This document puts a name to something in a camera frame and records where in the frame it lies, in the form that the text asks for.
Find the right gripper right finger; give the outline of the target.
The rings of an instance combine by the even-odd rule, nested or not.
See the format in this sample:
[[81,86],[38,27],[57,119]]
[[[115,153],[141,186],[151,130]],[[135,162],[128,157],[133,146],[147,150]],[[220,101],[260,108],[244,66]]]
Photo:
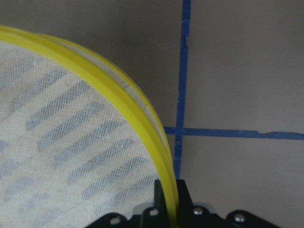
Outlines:
[[189,214],[191,212],[193,202],[190,197],[185,180],[176,180],[178,188],[178,213],[179,214]]

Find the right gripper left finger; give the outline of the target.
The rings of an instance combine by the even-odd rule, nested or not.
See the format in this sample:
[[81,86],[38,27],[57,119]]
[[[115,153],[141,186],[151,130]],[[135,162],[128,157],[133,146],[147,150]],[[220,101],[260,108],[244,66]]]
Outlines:
[[166,213],[166,202],[160,180],[154,181],[153,206],[161,213]]

